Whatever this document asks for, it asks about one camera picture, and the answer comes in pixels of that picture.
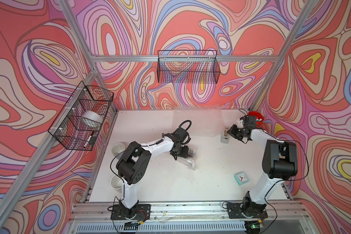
teal alarm clock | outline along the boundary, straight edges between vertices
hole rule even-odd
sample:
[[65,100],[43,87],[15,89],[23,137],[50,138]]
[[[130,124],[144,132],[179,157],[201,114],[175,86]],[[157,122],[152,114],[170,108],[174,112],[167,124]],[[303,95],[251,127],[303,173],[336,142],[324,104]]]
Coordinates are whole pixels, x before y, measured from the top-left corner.
[[248,183],[250,181],[248,179],[247,175],[243,171],[235,174],[234,178],[239,185],[243,185],[243,184]]

black cable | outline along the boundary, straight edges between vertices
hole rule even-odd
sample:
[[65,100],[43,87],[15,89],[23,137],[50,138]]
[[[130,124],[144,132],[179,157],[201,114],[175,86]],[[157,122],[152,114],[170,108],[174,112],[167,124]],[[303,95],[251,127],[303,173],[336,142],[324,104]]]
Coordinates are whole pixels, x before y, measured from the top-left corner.
[[276,219],[277,219],[277,217],[278,217],[277,211],[276,211],[276,209],[274,208],[274,206],[272,206],[272,205],[267,201],[267,198],[266,198],[266,197],[264,197],[264,199],[265,199],[265,201],[267,202],[267,204],[270,205],[270,206],[274,209],[274,212],[276,213],[276,217],[275,217],[275,218],[273,219],[273,221],[269,224],[269,226],[267,226],[267,228],[266,228],[264,231],[260,232],[259,234],[262,234],[263,232],[265,232],[265,231],[274,223],[274,221],[276,221]]
[[[153,145],[155,145],[155,144],[157,144],[157,143],[150,144],[150,145],[145,145],[145,147],[147,147],[147,146],[153,146]],[[115,157],[112,159],[112,161],[110,162],[110,166],[109,166],[110,170],[113,172],[113,174],[115,174],[116,176],[118,176],[118,177],[122,180],[122,183],[123,183],[124,185],[125,185],[125,181],[123,180],[123,178],[122,178],[121,176],[117,175],[117,173],[115,173],[115,172],[112,170],[112,163],[113,163],[113,161],[116,159],[116,157],[118,157],[120,154],[123,154],[125,151],[127,151],[127,150],[129,150],[129,149],[134,149],[134,148],[136,148],[136,147],[137,147],[137,146],[135,146],[135,147],[130,147],[130,148],[127,148],[126,150],[120,152],[120,153],[119,153],[117,156],[115,156]]]
[[270,188],[270,190],[269,190],[269,191],[267,192],[267,194],[264,196],[264,199],[265,199],[265,201],[267,202],[267,204],[269,204],[269,205],[274,209],[274,211],[276,212],[276,217],[275,217],[274,220],[269,224],[269,226],[268,226],[266,229],[264,229],[262,232],[260,232],[259,234],[262,234],[263,232],[265,232],[265,231],[274,223],[274,221],[276,221],[276,219],[277,219],[277,217],[278,217],[277,211],[276,211],[276,209],[274,208],[274,206],[272,206],[272,205],[267,201],[267,195],[268,195],[268,193],[272,190],[272,188],[273,188],[277,183],[282,182],[282,181],[297,181],[297,180],[303,180],[304,178],[306,178],[306,177],[308,176],[308,173],[309,173],[309,162],[308,162],[307,154],[305,153],[305,150],[304,150],[302,144],[301,144],[299,141],[297,141],[297,140],[283,140],[283,141],[293,141],[293,142],[299,143],[300,147],[301,147],[302,150],[303,150],[303,153],[304,153],[304,156],[305,156],[305,161],[307,162],[307,173],[305,174],[304,177],[302,177],[302,178],[300,178],[300,179],[295,179],[295,180],[279,180],[279,181],[277,181],[276,183],[273,184],[273,186]]
[[185,129],[186,131],[191,127],[191,124],[192,124],[192,122],[191,122],[191,120],[185,120],[185,121],[183,121],[179,126],[178,126],[178,128],[180,128],[183,124],[185,124],[185,123],[190,123],[189,125],[188,125],[188,127]]
[[231,202],[229,202],[229,201],[224,201],[224,202],[222,203],[222,205],[221,205],[221,206],[222,206],[222,208],[224,208],[225,210],[227,210],[228,208],[227,208],[227,207],[225,208],[225,207],[223,206],[223,205],[224,205],[224,203],[231,203]]
[[248,111],[245,109],[238,109],[240,112],[242,112],[244,115],[248,115]]
[[[115,203],[116,199],[117,199],[118,201],[120,201],[120,199],[118,199],[117,196],[114,197],[113,206],[111,206],[111,207],[112,207],[112,211],[113,211],[113,207],[114,207],[114,203]],[[119,231],[117,230],[117,227],[114,225],[114,219],[112,219],[112,222],[113,222],[113,227],[116,229],[117,233],[118,233],[118,234],[121,234],[121,232],[119,232]]]

red cable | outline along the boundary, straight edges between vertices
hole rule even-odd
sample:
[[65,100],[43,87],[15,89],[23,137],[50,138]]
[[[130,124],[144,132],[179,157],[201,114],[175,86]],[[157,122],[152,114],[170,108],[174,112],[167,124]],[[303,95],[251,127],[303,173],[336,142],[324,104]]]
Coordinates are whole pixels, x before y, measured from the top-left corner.
[[250,111],[248,112],[248,115],[253,115],[256,117],[256,119],[262,119],[262,121],[256,121],[257,126],[261,126],[264,122],[264,116],[262,114],[260,114],[259,112],[256,111]]

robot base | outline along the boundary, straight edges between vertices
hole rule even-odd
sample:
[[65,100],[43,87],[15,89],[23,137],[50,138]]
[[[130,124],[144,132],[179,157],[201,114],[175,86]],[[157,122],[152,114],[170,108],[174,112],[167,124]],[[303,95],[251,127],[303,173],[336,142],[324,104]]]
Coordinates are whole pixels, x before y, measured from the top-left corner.
[[253,216],[248,216],[245,212],[243,212],[241,203],[226,203],[226,207],[228,208],[228,214],[230,219],[266,219],[268,218],[268,214],[266,211],[263,211],[261,214],[255,214]]
[[149,219],[151,213],[150,204],[139,204],[136,203],[131,209],[127,209],[121,202],[118,205],[114,205],[112,209],[112,214],[110,216],[111,220],[144,220]]

plastic wrap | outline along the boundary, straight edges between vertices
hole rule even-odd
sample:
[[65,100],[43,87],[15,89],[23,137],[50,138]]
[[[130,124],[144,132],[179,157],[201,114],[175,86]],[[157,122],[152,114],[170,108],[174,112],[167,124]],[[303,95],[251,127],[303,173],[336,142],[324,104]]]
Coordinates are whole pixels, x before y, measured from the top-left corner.
[[188,166],[190,169],[195,170],[195,149],[189,146],[189,152],[186,158],[177,157],[177,161]]
[[192,121],[190,129],[187,130],[191,136],[215,137],[225,130],[219,105],[176,106],[173,112],[172,129],[177,129],[179,124],[187,119]]

